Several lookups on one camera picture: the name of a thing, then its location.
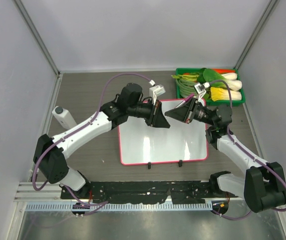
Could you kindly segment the pink framed whiteboard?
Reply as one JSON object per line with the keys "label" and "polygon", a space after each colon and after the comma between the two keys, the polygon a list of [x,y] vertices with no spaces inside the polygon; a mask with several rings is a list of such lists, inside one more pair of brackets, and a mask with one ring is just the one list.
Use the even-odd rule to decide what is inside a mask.
{"label": "pink framed whiteboard", "polygon": [[129,117],[118,126],[120,162],[125,166],[203,161],[208,158],[206,124],[185,124],[166,118],[170,128],[147,126],[141,118]]}

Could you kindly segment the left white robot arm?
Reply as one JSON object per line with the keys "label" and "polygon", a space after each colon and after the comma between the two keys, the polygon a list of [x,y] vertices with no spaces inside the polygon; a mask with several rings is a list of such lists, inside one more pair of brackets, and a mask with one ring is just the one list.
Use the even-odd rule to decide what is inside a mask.
{"label": "left white robot arm", "polygon": [[149,127],[170,128],[162,112],[158,96],[165,93],[162,85],[149,89],[144,98],[142,88],[135,83],[127,84],[115,98],[103,104],[87,120],[54,137],[39,137],[35,154],[35,171],[41,171],[50,184],[61,184],[72,197],[85,199],[90,192],[89,181],[67,164],[67,159],[80,147],[97,136],[125,123],[128,117],[144,119]]}

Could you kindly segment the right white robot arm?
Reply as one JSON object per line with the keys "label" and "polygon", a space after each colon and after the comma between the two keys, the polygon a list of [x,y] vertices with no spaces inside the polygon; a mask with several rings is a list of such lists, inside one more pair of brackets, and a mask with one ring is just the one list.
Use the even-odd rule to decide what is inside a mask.
{"label": "right white robot arm", "polygon": [[229,157],[244,173],[244,178],[228,172],[215,174],[215,181],[208,186],[213,197],[229,192],[243,198],[254,213],[269,209],[286,212],[286,182],[282,166],[260,158],[237,139],[229,129],[232,122],[230,106],[209,109],[193,98],[165,115],[185,124],[193,120],[208,124],[207,142]]}

